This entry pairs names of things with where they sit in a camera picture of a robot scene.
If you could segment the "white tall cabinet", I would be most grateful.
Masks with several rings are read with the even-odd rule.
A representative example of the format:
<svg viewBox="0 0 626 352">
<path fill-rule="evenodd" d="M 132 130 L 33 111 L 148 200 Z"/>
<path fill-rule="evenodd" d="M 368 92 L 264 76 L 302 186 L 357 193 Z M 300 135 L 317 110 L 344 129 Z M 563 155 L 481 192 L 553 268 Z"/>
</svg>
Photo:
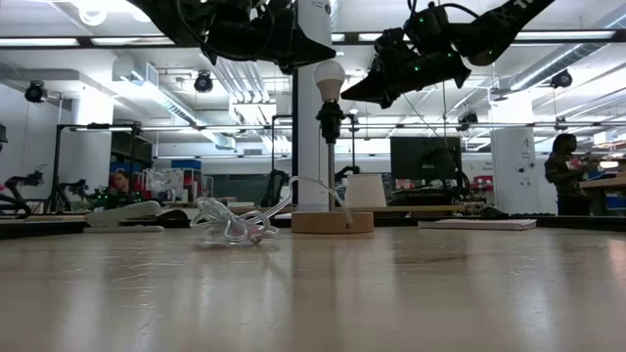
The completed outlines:
<svg viewBox="0 0 626 352">
<path fill-rule="evenodd" d="M 509 214 L 533 213 L 538 208 L 534 131 L 503 128 L 491 133 L 495 205 Z"/>
</svg>

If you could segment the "silver ventilation duct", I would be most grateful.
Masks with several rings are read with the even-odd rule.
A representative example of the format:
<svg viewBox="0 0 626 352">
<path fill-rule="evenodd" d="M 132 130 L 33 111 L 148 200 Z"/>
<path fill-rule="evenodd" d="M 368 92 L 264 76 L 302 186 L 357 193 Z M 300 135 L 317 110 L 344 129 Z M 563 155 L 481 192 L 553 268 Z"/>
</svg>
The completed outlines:
<svg viewBox="0 0 626 352">
<path fill-rule="evenodd" d="M 626 5 L 617 8 L 595 23 L 600 29 L 626 29 Z M 530 89 L 570 66 L 595 54 L 606 46 L 606 43 L 563 44 L 554 52 L 536 62 L 522 73 L 509 81 L 512 91 Z"/>
</svg>

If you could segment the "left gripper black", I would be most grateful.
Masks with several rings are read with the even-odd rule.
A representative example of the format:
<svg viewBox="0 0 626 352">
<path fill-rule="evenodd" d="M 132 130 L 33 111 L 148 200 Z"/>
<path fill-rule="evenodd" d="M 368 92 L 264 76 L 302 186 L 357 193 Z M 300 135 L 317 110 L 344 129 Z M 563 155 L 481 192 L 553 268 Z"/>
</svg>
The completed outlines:
<svg viewBox="0 0 626 352">
<path fill-rule="evenodd" d="M 264 61 L 291 75 L 300 67 L 334 59 L 332 14 L 334 0 L 241 0 L 245 9 L 243 62 Z M 282 56 L 272 51 L 278 10 L 292 17 L 294 35 Z"/>
</svg>

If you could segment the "white conical lampshade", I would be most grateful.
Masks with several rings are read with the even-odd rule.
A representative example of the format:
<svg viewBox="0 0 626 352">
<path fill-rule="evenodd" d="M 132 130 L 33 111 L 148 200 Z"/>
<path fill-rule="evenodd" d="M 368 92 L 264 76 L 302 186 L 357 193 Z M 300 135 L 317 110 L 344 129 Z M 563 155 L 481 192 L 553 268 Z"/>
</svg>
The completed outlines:
<svg viewBox="0 0 626 352">
<path fill-rule="evenodd" d="M 386 207 L 380 174 L 359 173 L 347 178 L 345 203 L 351 208 Z"/>
</svg>

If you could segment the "lamp stand with wooden base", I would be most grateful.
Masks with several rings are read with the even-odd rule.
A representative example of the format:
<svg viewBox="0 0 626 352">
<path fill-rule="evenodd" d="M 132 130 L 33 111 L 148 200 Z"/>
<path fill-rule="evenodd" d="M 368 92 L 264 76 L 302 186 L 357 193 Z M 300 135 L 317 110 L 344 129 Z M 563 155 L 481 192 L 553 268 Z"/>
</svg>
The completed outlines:
<svg viewBox="0 0 626 352">
<path fill-rule="evenodd" d="M 328 181 L 314 184 L 328 192 L 328 211 L 296 211 L 291 215 L 291 231 L 309 235 L 368 234 L 375 229 L 373 212 L 352 211 L 335 190 L 335 143 L 340 136 L 341 123 L 345 114 L 338 100 L 325 101 L 316 115 L 320 122 L 320 138 L 327 145 Z"/>
</svg>

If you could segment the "long ceiling light strip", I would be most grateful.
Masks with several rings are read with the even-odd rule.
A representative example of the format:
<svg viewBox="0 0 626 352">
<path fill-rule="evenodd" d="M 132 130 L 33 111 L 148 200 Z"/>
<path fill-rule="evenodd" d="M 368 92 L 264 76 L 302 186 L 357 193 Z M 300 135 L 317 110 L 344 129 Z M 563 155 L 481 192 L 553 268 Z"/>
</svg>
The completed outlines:
<svg viewBox="0 0 626 352">
<path fill-rule="evenodd" d="M 44 37 L 0 37 L 0 48 L 31 48 L 31 47 L 133 47 L 133 46 L 174 46 L 175 43 L 166 36 L 44 36 Z"/>
<path fill-rule="evenodd" d="M 365 45 L 374 42 L 381 32 L 335 32 L 332 41 L 339 45 Z M 626 42 L 626 29 L 525 30 L 514 43 L 613 43 Z"/>
</svg>

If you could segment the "person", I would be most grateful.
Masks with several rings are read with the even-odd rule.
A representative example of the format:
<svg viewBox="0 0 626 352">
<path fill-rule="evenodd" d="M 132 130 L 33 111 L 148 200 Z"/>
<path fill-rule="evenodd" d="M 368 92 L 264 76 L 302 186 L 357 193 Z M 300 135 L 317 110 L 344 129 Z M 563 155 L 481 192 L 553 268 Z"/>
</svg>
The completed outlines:
<svg viewBox="0 0 626 352">
<path fill-rule="evenodd" d="M 553 142 L 552 152 L 544 163 L 545 178 L 556 188 L 559 216 L 590 214 L 590 200 L 580 186 L 587 173 L 587 167 L 573 154 L 576 149 L 575 135 L 559 134 Z"/>
<path fill-rule="evenodd" d="M 109 189 L 106 209 L 124 207 L 142 201 L 141 196 L 131 190 L 130 179 L 125 171 L 117 170 L 112 179 L 113 187 Z"/>
</svg>

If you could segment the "white stapler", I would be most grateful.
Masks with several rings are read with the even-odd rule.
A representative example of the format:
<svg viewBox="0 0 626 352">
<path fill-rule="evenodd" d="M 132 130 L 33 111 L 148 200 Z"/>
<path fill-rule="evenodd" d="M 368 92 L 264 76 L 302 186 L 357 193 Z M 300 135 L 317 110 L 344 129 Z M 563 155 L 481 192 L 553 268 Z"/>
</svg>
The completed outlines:
<svg viewBox="0 0 626 352">
<path fill-rule="evenodd" d="M 88 224 L 83 234 L 130 234 L 130 233 L 162 233 L 164 228 L 158 225 L 123 225 L 130 220 L 146 220 L 156 218 L 161 213 L 157 201 L 149 200 L 133 203 L 115 209 L 93 212 L 85 216 Z"/>
</svg>

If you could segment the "pink notebook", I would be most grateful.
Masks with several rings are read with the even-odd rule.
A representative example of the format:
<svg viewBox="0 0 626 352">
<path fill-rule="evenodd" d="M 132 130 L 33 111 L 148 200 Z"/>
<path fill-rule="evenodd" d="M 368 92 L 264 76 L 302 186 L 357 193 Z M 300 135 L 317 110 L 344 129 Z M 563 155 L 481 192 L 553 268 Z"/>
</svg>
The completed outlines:
<svg viewBox="0 0 626 352">
<path fill-rule="evenodd" d="M 526 231 L 535 229 L 537 227 L 537 221 L 534 219 L 470 220 L 456 218 L 437 221 L 420 221 L 418 226 L 421 229 Z"/>
</svg>

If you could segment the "black monitor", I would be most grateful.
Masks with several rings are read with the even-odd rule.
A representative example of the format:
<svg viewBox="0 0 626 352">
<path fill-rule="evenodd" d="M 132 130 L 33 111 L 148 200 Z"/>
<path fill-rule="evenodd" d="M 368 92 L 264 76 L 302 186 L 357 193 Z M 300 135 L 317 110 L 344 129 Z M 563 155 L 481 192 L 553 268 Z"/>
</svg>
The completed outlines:
<svg viewBox="0 0 626 352">
<path fill-rule="evenodd" d="M 395 180 L 456 180 L 462 170 L 458 137 L 392 137 L 391 176 Z"/>
</svg>

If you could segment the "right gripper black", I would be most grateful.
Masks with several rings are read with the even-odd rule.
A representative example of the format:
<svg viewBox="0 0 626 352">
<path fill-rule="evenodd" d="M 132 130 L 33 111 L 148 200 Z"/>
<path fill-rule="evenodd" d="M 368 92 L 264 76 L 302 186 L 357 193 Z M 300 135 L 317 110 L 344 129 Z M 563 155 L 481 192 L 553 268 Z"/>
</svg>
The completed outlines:
<svg viewBox="0 0 626 352">
<path fill-rule="evenodd" d="M 397 100 L 397 94 L 454 78 L 455 51 L 418 55 L 404 50 L 403 37 L 401 27 L 386 29 L 374 43 L 376 54 L 367 76 L 340 96 L 347 101 L 377 104 L 385 110 Z"/>
</svg>

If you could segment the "black overhead stand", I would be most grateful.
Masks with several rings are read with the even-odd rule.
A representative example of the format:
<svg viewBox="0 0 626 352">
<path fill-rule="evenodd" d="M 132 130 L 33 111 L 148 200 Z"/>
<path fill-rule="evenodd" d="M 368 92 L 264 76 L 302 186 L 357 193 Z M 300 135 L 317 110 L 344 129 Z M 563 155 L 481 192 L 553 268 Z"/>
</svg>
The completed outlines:
<svg viewBox="0 0 626 352">
<path fill-rule="evenodd" d="M 52 174 L 52 189 L 49 195 L 48 207 L 46 212 L 50 214 L 60 214 L 57 210 L 57 194 L 59 193 L 60 179 L 59 179 L 59 166 L 60 166 L 60 153 L 62 134 L 65 129 L 70 129 L 72 132 L 129 132 L 130 133 L 130 146 L 129 146 L 129 161 L 130 161 L 130 190 L 134 190 L 134 165 L 136 160 L 135 151 L 135 139 L 142 133 L 141 124 L 139 122 L 133 122 L 131 124 L 110 124 L 110 123 L 96 123 L 92 122 L 87 125 L 79 124 L 58 124 L 56 127 L 55 138 L 55 153 L 53 162 L 53 174 Z"/>
</svg>

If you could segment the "white globe light bulb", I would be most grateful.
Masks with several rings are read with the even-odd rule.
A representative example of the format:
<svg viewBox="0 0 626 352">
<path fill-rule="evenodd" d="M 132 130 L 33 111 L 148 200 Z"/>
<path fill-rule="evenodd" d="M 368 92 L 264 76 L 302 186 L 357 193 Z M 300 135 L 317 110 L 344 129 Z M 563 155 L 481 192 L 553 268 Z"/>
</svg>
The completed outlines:
<svg viewBox="0 0 626 352">
<path fill-rule="evenodd" d="M 340 63 L 327 60 L 317 64 L 313 71 L 313 79 L 324 103 L 339 101 L 341 87 L 345 81 L 345 70 Z"/>
</svg>

